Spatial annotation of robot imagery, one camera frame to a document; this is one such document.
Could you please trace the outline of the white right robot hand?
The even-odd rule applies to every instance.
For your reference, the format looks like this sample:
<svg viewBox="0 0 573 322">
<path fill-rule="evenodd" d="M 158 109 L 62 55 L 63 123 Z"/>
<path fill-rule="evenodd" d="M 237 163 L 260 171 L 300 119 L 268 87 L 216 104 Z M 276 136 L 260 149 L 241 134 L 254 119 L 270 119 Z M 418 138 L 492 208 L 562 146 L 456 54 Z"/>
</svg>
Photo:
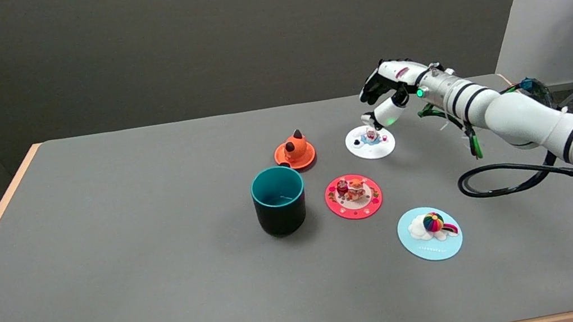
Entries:
<svg viewBox="0 0 573 322">
<path fill-rule="evenodd" d="M 417 91 L 416 80 L 428 69 L 428 65 L 406 58 L 379 61 L 358 97 L 361 103 L 374 107 L 361 116 L 362 123 L 378 131 L 394 124 Z"/>
</svg>

